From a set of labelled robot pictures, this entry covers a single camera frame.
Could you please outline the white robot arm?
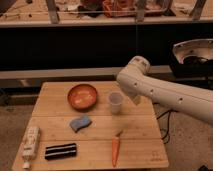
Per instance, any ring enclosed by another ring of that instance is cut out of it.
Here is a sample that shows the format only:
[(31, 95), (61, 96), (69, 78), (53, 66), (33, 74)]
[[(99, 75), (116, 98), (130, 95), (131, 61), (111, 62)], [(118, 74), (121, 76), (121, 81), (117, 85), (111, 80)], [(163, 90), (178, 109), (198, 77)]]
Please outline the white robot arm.
[(213, 125), (213, 90), (168, 82), (147, 76), (149, 61), (133, 57), (117, 74), (120, 89), (135, 103), (145, 96), (176, 111)]

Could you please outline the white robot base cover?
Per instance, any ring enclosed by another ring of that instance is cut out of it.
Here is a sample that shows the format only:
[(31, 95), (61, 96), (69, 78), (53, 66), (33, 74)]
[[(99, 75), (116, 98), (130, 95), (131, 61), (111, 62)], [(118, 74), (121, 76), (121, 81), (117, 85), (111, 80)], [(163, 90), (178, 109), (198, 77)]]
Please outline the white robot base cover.
[(174, 44), (172, 52), (180, 64), (183, 64), (184, 60), (190, 56), (211, 60), (213, 59), (213, 38), (193, 39)]

